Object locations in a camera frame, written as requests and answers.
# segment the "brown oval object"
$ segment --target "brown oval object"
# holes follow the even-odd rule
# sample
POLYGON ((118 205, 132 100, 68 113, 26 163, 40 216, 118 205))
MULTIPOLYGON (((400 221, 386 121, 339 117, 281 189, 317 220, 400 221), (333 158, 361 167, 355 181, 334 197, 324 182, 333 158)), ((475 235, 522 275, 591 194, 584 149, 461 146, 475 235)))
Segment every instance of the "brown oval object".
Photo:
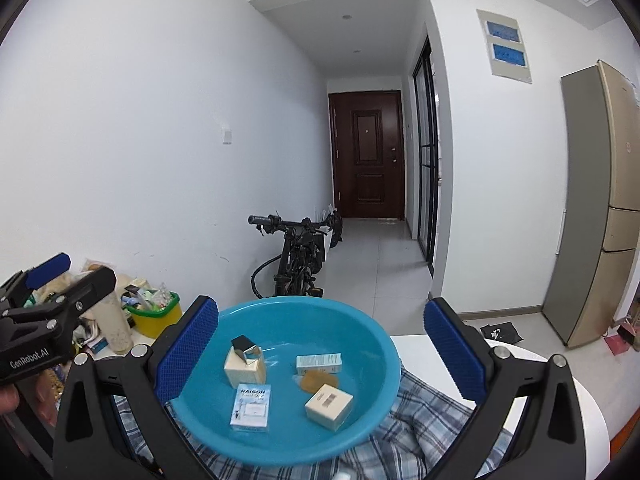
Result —
POLYGON ((326 372, 309 370, 300 381, 300 388, 308 394, 315 395, 323 385, 328 384, 334 388, 338 387, 338 377, 326 372))

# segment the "door frame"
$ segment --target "door frame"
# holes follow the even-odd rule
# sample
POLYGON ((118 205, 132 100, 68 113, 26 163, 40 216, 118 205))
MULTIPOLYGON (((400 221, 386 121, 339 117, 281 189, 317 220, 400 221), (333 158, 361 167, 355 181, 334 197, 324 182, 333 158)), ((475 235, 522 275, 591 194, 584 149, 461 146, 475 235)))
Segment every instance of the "door frame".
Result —
POLYGON ((440 188, 440 168, 439 168, 439 160, 438 160, 438 119, 436 113, 436 102, 435 102, 435 90, 433 84, 433 72, 431 71, 431 43, 429 38, 427 37, 424 42, 424 47, 420 51, 420 56, 418 56, 418 61, 416 62, 414 72, 412 73, 412 79, 414 80, 414 89, 415 89, 415 111, 417 114, 417 126, 418 126, 418 244, 420 245, 420 250, 422 250, 422 255, 427 262, 427 266, 433 276, 433 261, 435 259, 435 240, 436 240, 436 229, 438 226, 438 195, 440 188), (425 136, 428 138, 427 144, 421 144, 422 137, 424 135, 421 131, 420 127, 420 105, 418 104, 418 83, 416 80, 416 76, 420 69, 423 69, 424 72, 424 81, 427 90, 427 124, 429 131, 425 132, 425 136), (424 146, 430 148, 429 150, 429 161, 428 163, 424 160, 422 156, 422 149, 424 146), (425 227, 422 225, 422 208, 425 204, 422 203, 423 196, 423 179, 422 179, 422 168, 426 168, 430 173, 431 177, 429 180, 429 203, 426 205, 428 207, 427 211, 427 236, 426 243, 422 241, 420 238, 420 233, 422 229, 425 227))
POLYGON ((331 168, 334 176, 334 204, 338 211, 340 209, 340 179, 338 177, 337 165, 338 165, 338 157, 337 157, 337 131, 335 129, 335 95, 342 94, 392 94, 396 97, 396 104, 398 108, 398 132, 400 134, 400 145, 398 146, 398 157, 400 158, 400 162, 402 164, 402 172, 404 173, 404 178, 401 179, 401 189, 400 189, 400 217, 398 220, 404 220, 406 216, 406 200, 405 200, 405 189, 406 189, 406 164, 404 161, 404 123, 402 122, 402 92, 400 90, 367 90, 367 91, 359 91, 359 92, 334 92, 329 94, 329 124, 331 129, 331 168))

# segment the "sliding glass door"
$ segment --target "sliding glass door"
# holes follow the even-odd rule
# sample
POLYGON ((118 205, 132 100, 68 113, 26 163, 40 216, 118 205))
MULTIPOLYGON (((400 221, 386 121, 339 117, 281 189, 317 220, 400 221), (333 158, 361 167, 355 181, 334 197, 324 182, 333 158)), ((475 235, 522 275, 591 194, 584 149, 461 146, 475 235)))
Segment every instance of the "sliding glass door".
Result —
POLYGON ((418 242, 433 274, 438 222, 438 123, 436 94, 431 67, 431 45, 427 39, 414 70, 420 183, 418 201, 418 242))

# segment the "green bucket rim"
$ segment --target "green bucket rim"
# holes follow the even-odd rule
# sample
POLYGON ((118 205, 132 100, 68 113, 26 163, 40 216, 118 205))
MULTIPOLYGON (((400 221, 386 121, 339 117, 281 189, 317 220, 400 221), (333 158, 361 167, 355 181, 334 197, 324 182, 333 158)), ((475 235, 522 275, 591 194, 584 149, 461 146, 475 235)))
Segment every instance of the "green bucket rim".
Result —
POLYGON ((178 296, 175 292, 171 293, 171 301, 170 303, 164 307, 162 310, 138 310, 134 306, 125 305, 127 310, 132 313, 134 316, 142 316, 142 317, 164 317, 171 310, 180 303, 180 296, 178 296))

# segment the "bicycle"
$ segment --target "bicycle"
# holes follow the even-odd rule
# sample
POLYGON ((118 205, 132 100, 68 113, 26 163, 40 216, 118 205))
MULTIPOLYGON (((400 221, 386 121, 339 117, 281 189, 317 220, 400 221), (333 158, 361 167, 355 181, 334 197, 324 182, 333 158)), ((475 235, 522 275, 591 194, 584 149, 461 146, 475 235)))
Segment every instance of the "bicycle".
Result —
POLYGON ((284 221, 279 216, 249 216, 249 224, 255 225, 264 236, 281 231, 284 233, 282 253, 264 262, 255 269, 251 276, 251 288, 257 298, 263 295, 255 286, 255 277, 269 264, 280 260, 278 272, 273 279, 276 282, 274 296, 315 296, 322 298, 324 291, 314 285, 315 274, 322 269, 325 261, 324 237, 327 232, 322 227, 332 230, 330 247, 342 241, 342 218, 337 211, 329 213, 322 222, 312 222, 305 218, 302 222, 284 221))

